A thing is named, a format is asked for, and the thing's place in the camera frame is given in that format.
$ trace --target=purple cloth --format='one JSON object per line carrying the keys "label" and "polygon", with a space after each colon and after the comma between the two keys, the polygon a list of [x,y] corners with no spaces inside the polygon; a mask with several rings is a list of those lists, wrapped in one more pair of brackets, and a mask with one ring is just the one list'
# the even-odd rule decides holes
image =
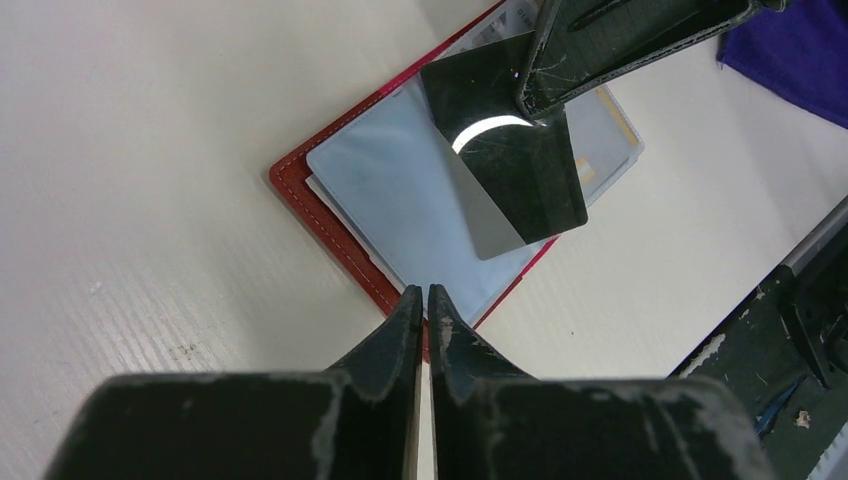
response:
{"label": "purple cloth", "polygon": [[719,61],[848,128],[848,0],[795,0],[727,35]]}

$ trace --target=stitching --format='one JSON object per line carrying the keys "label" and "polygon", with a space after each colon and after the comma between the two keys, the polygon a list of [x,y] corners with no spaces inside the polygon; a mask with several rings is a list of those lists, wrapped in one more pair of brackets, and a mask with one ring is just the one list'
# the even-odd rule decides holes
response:
{"label": "stitching", "polygon": [[349,119],[347,119],[347,120],[345,120],[345,121],[343,121],[343,122],[340,122],[338,125],[336,125],[335,127],[333,127],[333,128],[332,128],[329,132],[327,132],[326,134],[324,134],[321,138],[319,138],[318,140],[315,140],[314,142],[310,143],[310,144],[309,144],[306,148],[304,148],[304,149],[303,149],[303,151],[302,151],[301,153],[299,153],[297,156],[295,156],[295,157],[291,158],[291,159],[290,159],[288,162],[286,162],[283,166],[281,166],[280,168],[278,168],[278,169],[277,169],[277,179],[280,181],[280,183],[281,183],[284,187],[286,187],[286,190],[289,192],[289,194],[290,194],[290,195],[291,195],[291,196],[295,199],[295,201],[298,203],[298,205],[300,205],[300,207],[303,209],[303,211],[304,211],[304,212],[306,212],[306,214],[307,214],[307,215],[309,215],[309,218],[311,218],[311,219],[312,219],[312,221],[313,221],[313,222],[315,222],[315,225],[318,225],[318,228],[320,228],[320,229],[321,229],[321,231],[322,231],[322,232],[324,232],[324,234],[325,234],[325,235],[326,235],[326,236],[330,239],[330,241],[333,243],[333,245],[335,245],[335,246],[336,246],[336,248],[338,248],[338,249],[339,249],[339,250],[340,250],[340,251],[344,254],[345,258],[347,258],[347,259],[350,261],[350,263],[351,263],[351,264],[353,264],[353,268],[354,268],[354,269],[356,269],[356,271],[359,273],[359,275],[361,275],[361,276],[362,276],[362,278],[363,278],[363,279],[365,279],[365,281],[366,281],[366,282],[368,283],[368,285],[371,287],[371,290],[372,290],[374,293],[376,293],[376,294],[380,297],[380,299],[383,301],[383,303],[385,303],[385,304],[386,304],[386,306],[389,306],[389,307],[391,306],[391,304],[389,303],[389,300],[388,300],[388,299],[386,299],[385,295],[383,295],[383,292],[381,292],[381,291],[377,288],[377,286],[376,286],[376,285],[374,285],[374,283],[371,281],[371,279],[368,277],[368,275],[366,275],[366,274],[365,274],[365,272],[363,272],[363,271],[362,271],[362,269],[361,269],[361,268],[359,268],[359,265],[358,265],[358,264],[357,264],[357,263],[353,260],[353,258],[351,258],[350,254],[348,254],[348,253],[347,253],[347,250],[345,250],[344,248],[342,248],[342,246],[341,246],[341,245],[339,245],[339,244],[338,244],[338,242],[336,242],[336,239],[335,239],[332,235],[330,235],[330,232],[328,232],[328,231],[327,231],[327,229],[326,229],[326,228],[324,228],[324,225],[322,225],[322,224],[321,224],[321,222],[319,222],[319,221],[318,221],[318,218],[317,218],[317,217],[315,217],[315,215],[314,215],[314,214],[313,214],[313,213],[309,210],[309,208],[308,208],[308,207],[307,207],[307,206],[303,203],[303,201],[302,201],[302,200],[301,200],[301,199],[297,196],[297,194],[296,194],[296,193],[294,193],[294,191],[291,189],[291,187],[289,187],[288,183],[287,183],[287,182],[283,179],[283,170],[285,170],[285,169],[286,169],[289,165],[291,165],[292,163],[294,163],[296,160],[300,160],[301,158],[303,158],[303,157],[304,157],[307,153],[309,153],[309,151],[311,151],[313,148],[315,148],[315,146],[316,146],[316,145],[318,145],[318,144],[320,144],[320,143],[323,143],[323,142],[324,142],[324,140],[327,140],[328,138],[330,138],[330,136],[332,136],[333,134],[335,134],[336,132],[338,132],[339,130],[341,130],[343,127],[345,127],[346,125],[348,125],[350,122],[352,122],[352,121],[354,121],[355,119],[357,119],[360,115],[362,115],[362,113],[363,113],[365,110],[368,110],[369,108],[373,107],[373,106],[374,106],[374,104],[376,104],[376,103],[377,103],[377,102],[379,102],[380,100],[382,100],[382,99],[384,99],[385,97],[387,97],[389,93],[391,93],[391,92],[393,92],[394,90],[396,90],[396,89],[397,89],[397,87],[399,87],[399,86],[400,86],[400,84],[402,84],[402,83],[406,82],[407,80],[409,80],[410,78],[412,78],[412,77],[413,77],[416,73],[418,73],[418,71],[417,71],[417,70],[415,70],[415,71],[410,71],[410,72],[408,72],[407,74],[405,74],[405,75],[401,75],[400,77],[396,78],[393,82],[390,82],[390,83],[387,85],[388,93],[387,93],[385,96],[384,96],[384,95],[382,95],[382,94],[380,94],[380,95],[378,95],[378,97],[377,97],[377,98],[375,98],[374,100],[372,100],[372,101],[368,102],[367,104],[363,105],[360,109],[356,110],[356,111],[355,111],[352,115],[350,115],[350,116],[348,117]]}
{"label": "stitching", "polygon": [[350,120],[347,120],[347,121],[345,121],[344,123],[342,123],[341,125],[339,125],[339,126],[338,126],[338,128],[334,129],[332,132],[330,132],[329,134],[327,134],[327,135],[326,135],[323,139],[321,139],[320,141],[313,143],[313,144],[312,144],[312,146],[310,146],[310,147],[306,150],[306,153],[320,152],[321,150],[323,150],[324,148],[326,148],[326,146],[327,146],[326,140],[327,140],[329,137],[333,136],[333,135],[334,135],[334,134],[336,134],[336,133],[339,133],[339,131],[341,131],[341,130],[343,130],[343,129],[345,129],[345,128],[353,128],[354,126],[356,126],[356,124],[357,124],[357,123],[360,123],[360,122],[365,121],[365,120],[366,120],[366,119],[367,119],[370,115],[374,114],[374,112],[376,112],[376,111],[377,111],[377,109],[378,109],[378,108],[380,108],[380,107],[382,106],[382,105],[377,105],[377,104],[378,104],[378,103],[380,103],[381,101],[383,101],[383,100],[387,100],[389,97],[391,97],[391,96],[395,93],[394,89],[395,89],[395,88],[400,88],[400,85],[398,85],[398,86],[396,86],[396,87],[392,87],[392,88],[393,88],[393,90],[390,90],[388,94],[379,96],[379,97],[378,97],[376,100],[374,100],[373,102],[369,103],[368,105],[366,105],[366,106],[365,106],[365,107],[363,107],[362,109],[357,110],[357,111],[356,111],[356,112],[355,112],[355,113],[351,116]]}
{"label": "stitching", "polygon": [[[402,94],[403,93],[402,89],[405,85],[406,84],[404,83],[404,85],[401,85],[400,87],[398,87],[397,93],[392,92],[389,95],[387,95],[386,97],[384,97],[382,100],[379,100],[377,102],[377,104],[374,105],[372,108],[370,108],[367,112],[362,113],[361,115],[356,117],[354,120],[352,120],[350,123],[348,123],[347,125],[342,127],[342,130],[346,130],[346,129],[350,129],[350,128],[355,127],[358,123],[364,122],[365,120],[367,120],[369,116],[375,115],[377,112],[379,112],[379,110],[381,108],[385,108],[386,101]],[[324,142],[321,145],[318,145],[317,147],[315,147],[311,151],[311,153],[320,152],[321,149],[326,148],[326,147],[327,147],[327,142]],[[329,193],[331,197],[336,197],[335,190],[333,189],[333,186],[331,184],[324,184],[323,187],[327,189],[327,193]],[[371,241],[372,238],[374,238],[374,235],[372,235],[370,229],[366,228],[366,224],[363,224],[359,220],[359,218],[361,218],[361,217],[358,214],[358,212],[351,210],[351,211],[348,211],[346,213],[350,217],[350,220],[353,221],[353,224],[358,226],[360,228],[360,230],[362,230],[362,235],[363,235],[364,239],[366,241]],[[397,266],[400,263],[400,262],[398,262],[397,257],[395,257],[393,255],[389,255],[388,252],[384,253],[383,257],[384,257],[383,260],[384,260],[386,266],[397,272],[398,271]],[[400,275],[397,276],[397,279],[400,280],[404,285],[410,284],[410,282],[408,280],[402,278]]]}

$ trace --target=white table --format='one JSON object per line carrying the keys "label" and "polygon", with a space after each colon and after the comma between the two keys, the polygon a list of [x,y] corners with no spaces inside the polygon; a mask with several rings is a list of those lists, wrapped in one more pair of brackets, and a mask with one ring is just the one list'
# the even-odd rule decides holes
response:
{"label": "white table", "polygon": [[[321,369],[378,325],[267,170],[489,2],[4,2],[0,477],[110,375]],[[715,50],[613,82],[647,150],[481,327],[528,372],[668,374],[848,195],[848,131]]]}

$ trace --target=worn paint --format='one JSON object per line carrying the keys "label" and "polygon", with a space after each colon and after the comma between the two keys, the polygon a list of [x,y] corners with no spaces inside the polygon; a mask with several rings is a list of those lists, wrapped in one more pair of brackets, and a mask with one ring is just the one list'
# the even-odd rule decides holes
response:
{"label": "worn paint", "polygon": [[800,412],[798,412],[798,418],[795,419],[795,426],[798,428],[806,428],[807,430],[809,430],[810,420],[812,419],[813,417],[810,416],[810,412],[806,410],[801,410]]}
{"label": "worn paint", "polygon": [[442,327],[440,332],[441,341],[439,343],[441,345],[439,345],[439,351],[442,354],[442,358],[447,360],[447,355],[445,352],[447,352],[448,347],[450,346],[450,337],[453,336],[453,320],[448,317],[442,317],[442,319],[439,321],[439,324]]}
{"label": "worn paint", "polygon": [[776,477],[771,464],[763,456],[751,424],[744,415],[725,411],[725,402],[720,395],[705,401],[706,408],[698,412],[698,421],[715,433],[716,442],[727,452],[738,478],[773,480]]}
{"label": "worn paint", "polygon": [[692,375],[692,372],[694,372],[698,367],[703,365],[704,362],[706,362],[710,357],[718,353],[718,349],[721,347],[721,344],[724,343],[725,338],[727,338],[727,335],[723,333],[713,337],[713,339],[710,340],[710,343],[708,343],[707,346],[705,346],[701,350],[701,352],[698,353],[698,356],[696,356],[692,360],[692,362],[690,362],[689,365],[680,373],[680,378],[686,378],[689,375]]}

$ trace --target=red folder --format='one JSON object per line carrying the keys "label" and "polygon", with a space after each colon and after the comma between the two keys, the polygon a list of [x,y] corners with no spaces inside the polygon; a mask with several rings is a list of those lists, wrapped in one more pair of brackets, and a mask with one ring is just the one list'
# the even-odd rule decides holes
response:
{"label": "red folder", "polygon": [[[389,83],[380,87],[376,92],[369,95],[365,100],[350,109],[336,121],[315,134],[304,144],[297,147],[284,156],[271,167],[269,176],[271,184],[280,192],[283,199],[294,210],[294,213],[303,220],[307,227],[324,243],[334,257],[353,276],[359,285],[365,290],[377,306],[386,315],[394,308],[400,299],[400,293],[392,286],[385,275],[371,262],[366,250],[356,241],[344,224],[335,214],[322,202],[318,196],[306,184],[306,179],[312,175],[312,171],[306,164],[306,155],[322,142],[330,138],[342,127],[356,119],[363,112],[374,106],[377,102],[387,97],[407,80],[415,76],[422,66],[434,60],[439,54],[456,42],[466,32],[481,22],[493,10],[498,8],[505,0],[501,0],[491,9],[483,13],[476,20],[457,32],[444,43],[436,47],[423,58],[412,64],[403,73],[393,78]],[[521,274],[506,289],[498,300],[489,308],[485,315],[474,325],[477,328],[486,317],[506,298],[507,295],[518,285],[522,277],[536,264],[536,262],[550,249],[555,240],[549,241],[539,253],[527,264]]]}

